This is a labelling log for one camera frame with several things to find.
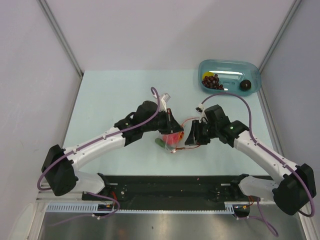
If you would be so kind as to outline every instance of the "dark round fruit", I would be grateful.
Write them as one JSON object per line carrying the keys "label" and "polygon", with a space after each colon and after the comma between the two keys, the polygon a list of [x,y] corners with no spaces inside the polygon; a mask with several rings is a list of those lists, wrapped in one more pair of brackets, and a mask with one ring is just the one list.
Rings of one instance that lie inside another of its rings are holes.
{"label": "dark round fruit", "polygon": [[242,82],[240,82],[240,89],[242,91],[248,91],[251,89],[251,82],[247,79],[243,80]]}

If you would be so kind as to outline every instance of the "blue tray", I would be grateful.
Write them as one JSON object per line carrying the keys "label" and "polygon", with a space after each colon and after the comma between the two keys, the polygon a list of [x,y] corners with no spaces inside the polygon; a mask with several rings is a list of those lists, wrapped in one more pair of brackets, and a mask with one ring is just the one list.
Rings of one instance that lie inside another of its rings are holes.
{"label": "blue tray", "polygon": [[[218,74],[219,84],[223,85],[224,90],[211,89],[202,84],[203,76],[207,72]],[[198,80],[200,87],[210,94],[224,91],[240,96],[249,96],[261,88],[261,77],[258,68],[244,61],[205,60],[199,65]],[[240,89],[240,83],[243,80],[251,82],[251,89],[247,91]]]}

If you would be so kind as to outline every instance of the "white wall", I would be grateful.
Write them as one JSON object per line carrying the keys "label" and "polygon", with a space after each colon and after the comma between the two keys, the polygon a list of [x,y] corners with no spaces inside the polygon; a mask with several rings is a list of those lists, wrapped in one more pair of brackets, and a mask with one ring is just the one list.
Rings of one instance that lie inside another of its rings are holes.
{"label": "white wall", "polygon": [[0,239],[37,196],[50,146],[61,144],[80,79],[36,0],[0,7]]}
{"label": "white wall", "polygon": [[315,173],[320,212],[320,1],[302,1],[262,72],[285,156]]}
{"label": "white wall", "polygon": [[294,0],[48,0],[85,70],[259,66]]}

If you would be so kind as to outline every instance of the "white table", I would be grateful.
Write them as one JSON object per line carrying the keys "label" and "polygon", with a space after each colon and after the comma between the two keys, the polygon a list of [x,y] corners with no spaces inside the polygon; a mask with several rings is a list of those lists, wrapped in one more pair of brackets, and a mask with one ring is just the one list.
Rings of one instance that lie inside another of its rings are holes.
{"label": "white table", "polygon": [[[135,112],[143,101],[156,101],[150,87],[159,94],[169,93],[167,106],[174,118],[182,123],[198,117],[195,108],[207,93],[198,84],[198,70],[132,70],[86,71],[77,96],[67,130],[64,147],[71,147],[94,138]],[[252,129],[266,145],[271,139],[256,93],[245,97],[252,110]],[[205,106],[222,106],[231,122],[240,120],[248,125],[248,111],[239,99],[215,96]],[[190,131],[186,125],[184,138]],[[147,132],[142,139],[93,160],[81,170],[105,175],[267,175],[253,160],[227,144],[212,140],[209,145],[175,154],[166,152],[155,144],[158,132]]]}

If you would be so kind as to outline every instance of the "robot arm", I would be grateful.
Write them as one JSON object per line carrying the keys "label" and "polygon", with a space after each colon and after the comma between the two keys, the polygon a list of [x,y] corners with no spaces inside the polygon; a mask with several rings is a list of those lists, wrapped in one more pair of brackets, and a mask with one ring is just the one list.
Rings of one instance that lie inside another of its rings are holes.
{"label": "robot arm", "polygon": [[[274,201],[282,211],[294,215],[309,198],[301,183],[287,168],[290,167],[303,180],[312,198],[315,197],[315,178],[310,166],[298,166],[266,147],[254,135],[253,139],[249,128],[237,120],[230,122],[219,105],[201,110],[201,116],[201,120],[192,122],[185,145],[207,145],[211,139],[219,138],[224,144],[229,144],[249,156],[273,179],[264,180],[242,174],[231,183],[235,195],[257,196]],[[283,164],[272,155],[280,158]]]}
{"label": "robot arm", "polygon": [[150,131],[161,134],[182,132],[183,128],[174,119],[166,103],[170,96],[166,93],[157,99],[159,106],[152,101],[143,102],[136,110],[114,124],[96,138],[73,147],[62,149],[59,145],[51,147],[42,166],[42,175],[56,196],[68,192],[99,193],[105,188],[98,174],[88,174],[80,169],[97,157],[114,149],[125,147],[142,138]]}

